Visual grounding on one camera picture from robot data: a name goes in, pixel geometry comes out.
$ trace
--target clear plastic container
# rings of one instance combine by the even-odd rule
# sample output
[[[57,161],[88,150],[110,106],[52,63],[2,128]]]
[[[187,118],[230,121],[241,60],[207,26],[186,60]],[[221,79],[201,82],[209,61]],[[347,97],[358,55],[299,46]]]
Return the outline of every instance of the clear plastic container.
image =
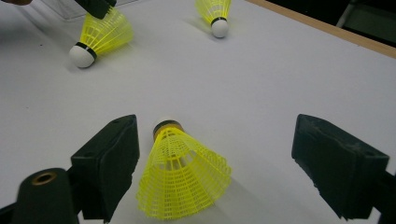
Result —
[[[74,0],[41,0],[46,6],[56,12],[66,21],[84,16],[87,11]],[[116,6],[124,5],[137,0],[118,0]]]

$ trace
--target white surface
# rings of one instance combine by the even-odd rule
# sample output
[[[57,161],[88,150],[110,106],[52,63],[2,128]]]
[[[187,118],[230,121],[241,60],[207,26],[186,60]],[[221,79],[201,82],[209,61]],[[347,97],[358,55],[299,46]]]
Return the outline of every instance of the white surface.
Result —
[[[212,24],[212,33],[215,37],[223,38],[228,33],[228,23],[225,20],[215,21]]]
[[[233,167],[215,206],[168,223],[346,223],[291,158],[301,113],[387,153],[396,171],[394,59],[241,0],[224,39],[210,34],[193,1],[145,0],[120,11],[134,40],[81,70],[68,51],[82,18],[59,21],[38,1],[0,2],[0,206],[15,202],[26,176],[69,168],[74,152],[128,114],[137,115],[141,158],[114,224],[162,223],[137,209],[135,194],[152,123],[164,115]],[[374,210],[348,223],[377,219]]]
[[[89,67],[95,61],[87,50],[76,45],[70,49],[69,57],[73,64],[80,68]]]

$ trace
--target shuttlecock cork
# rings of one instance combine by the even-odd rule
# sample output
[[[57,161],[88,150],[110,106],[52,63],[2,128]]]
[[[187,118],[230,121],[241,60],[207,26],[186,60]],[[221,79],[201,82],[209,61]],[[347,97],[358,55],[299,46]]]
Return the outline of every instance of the shuttlecock cork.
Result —
[[[114,7],[102,20],[87,13],[80,40],[70,49],[69,56],[77,67],[89,67],[98,55],[117,49],[133,38],[131,23]]]
[[[228,33],[228,12],[231,0],[195,0],[198,13],[212,27],[212,34],[223,38]]]
[[[136,194],[138,207],[147,216],[190,216],[213,204],[230,185],[227,161],[184,133],[177,121],[162,120],[153,136]]]

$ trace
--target yellow plastic mesh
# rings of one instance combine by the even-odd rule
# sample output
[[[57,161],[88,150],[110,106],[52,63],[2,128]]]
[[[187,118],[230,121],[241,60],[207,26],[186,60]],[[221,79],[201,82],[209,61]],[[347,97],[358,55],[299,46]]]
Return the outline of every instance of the yellow plastic mesh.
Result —
[[[227,19],[231,0],[195,0],[198,13],[207,23],[211,23],[218,17]]]
[[[102,20],[87,13],[79,42],[87,45],[97,55],[107,53],[134,38],[131,23],[111,7]]]
[[[175,219],[195,214],[231,183],[227,161],[177,128],[157,136],[139,183],[138,207],[147,216]]]

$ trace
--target yellow shuttlecock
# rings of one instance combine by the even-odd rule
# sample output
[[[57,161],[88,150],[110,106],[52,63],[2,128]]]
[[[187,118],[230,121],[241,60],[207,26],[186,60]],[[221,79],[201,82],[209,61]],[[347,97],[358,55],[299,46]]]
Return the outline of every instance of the yellow shuttlecock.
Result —
[[[198,13],[212,26],[215,37],[223,38],[228,33],[228,11],[231,0],[195,0]]]
[[[184,133],[178,122],[160,122],[154,139],[136,195],[147,216],[175,219],[198,213],[230,185],[227,161]]]
[[[89,67],[97,55],[117,49],[133,38],[131,23],[114,7],[102,20],[87,13],[80,40],[70,49],[69,55],[77,67]]]

